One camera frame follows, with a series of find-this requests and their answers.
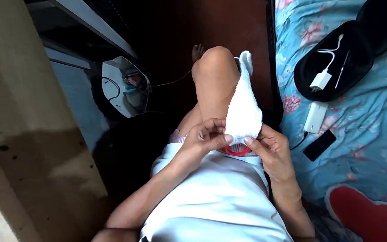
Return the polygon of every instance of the white shirt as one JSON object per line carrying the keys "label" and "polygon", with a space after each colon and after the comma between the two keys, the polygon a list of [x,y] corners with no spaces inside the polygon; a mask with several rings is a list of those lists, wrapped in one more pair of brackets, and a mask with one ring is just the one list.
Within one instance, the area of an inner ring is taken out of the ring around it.
{"label": "white shirt", "polygon": [[[168,144],[152,165],[164,168],[182,143]],[[268,200],[259,157],[235,157],[211,151],[180,185],[151,212],[140,238],[150,242],[292,241]]]}

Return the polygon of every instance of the red cushion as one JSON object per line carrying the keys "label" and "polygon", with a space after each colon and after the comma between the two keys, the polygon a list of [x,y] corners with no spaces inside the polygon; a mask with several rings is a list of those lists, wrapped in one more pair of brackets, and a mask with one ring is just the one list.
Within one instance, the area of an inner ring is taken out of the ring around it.
{"label": "red cushion", "polygon": [[369,200],[347,186],[333,189],[329,204],[334,214],[364,242],[387,241],[387,203]]}

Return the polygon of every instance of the black cord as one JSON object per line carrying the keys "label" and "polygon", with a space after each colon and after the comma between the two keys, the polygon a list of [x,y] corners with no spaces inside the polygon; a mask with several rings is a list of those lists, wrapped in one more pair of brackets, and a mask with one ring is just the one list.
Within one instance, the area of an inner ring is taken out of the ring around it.
{"label": "black cord", "polygon": [[111,80],[110,78],[105,78],[105,77],[101,77],[101,79],[107,79],[107,80],[111,81],[111,83],[113,83],[117,87],[117,96],[114,96],[114,97],[110,98],[108,100],[109,102],[110,102],[110,100],[112,100],[112,99],[114,99],[114,98],[116,98],[116,97],[118,97],[120,95],[120,86],[117,85],[117,83],[114,80]]}
{"label": "black cord", "polygon": [[304,131],[304,138],[302,138],[301,142],[299,142],[298,145],[296,145],[296,146],[290,148],[289,150],[293,150],[293,149],[297,148],[299,145],[301,145],[301,143],[305,140],[305,138],[307,137],[307,135],[308,135],[308,132],[307,132],[307,131]]}

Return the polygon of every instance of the blue floral bedsheet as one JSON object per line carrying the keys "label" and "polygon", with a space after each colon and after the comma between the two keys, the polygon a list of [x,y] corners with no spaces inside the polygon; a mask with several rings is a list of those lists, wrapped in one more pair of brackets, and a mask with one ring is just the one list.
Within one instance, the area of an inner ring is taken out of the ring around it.
{"label": "blue floral bedsheet", "polygon": [[[276,1],[276,67],[284,106],[281,129],[291,147],[303,138],[311,103],[294,84],[296,63],[330,31],[355,19],[364,2]],[[337,140],[311,162],[302,150],[326,130]],[[326,190],[341,183],[354,186],[370,199],[387,201],[387,52],[356,86],[329,103],[320,133],[309,134],[292,151],[292,159],[307,201],[323,204]]]}

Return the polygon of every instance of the hand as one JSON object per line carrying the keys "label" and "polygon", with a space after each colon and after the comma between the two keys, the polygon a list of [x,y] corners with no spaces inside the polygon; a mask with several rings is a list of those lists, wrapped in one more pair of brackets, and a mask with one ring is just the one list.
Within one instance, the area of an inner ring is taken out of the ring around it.
{"label": "hand", "polygon": [[262,159],[265,172],[271,181],[284,183],[295,179],[295,170],[286,136],[262,124],[257,139],[245,138],[249,148]]}
{"label": "hand", "polygon": [[221,149],[232,142],[231,135],[223,134],[225,126],[225,120],[217,118],[210,118],[194,126],[170,164],[178,166],[187,173],[196,170],[202,158],[210,151]]}

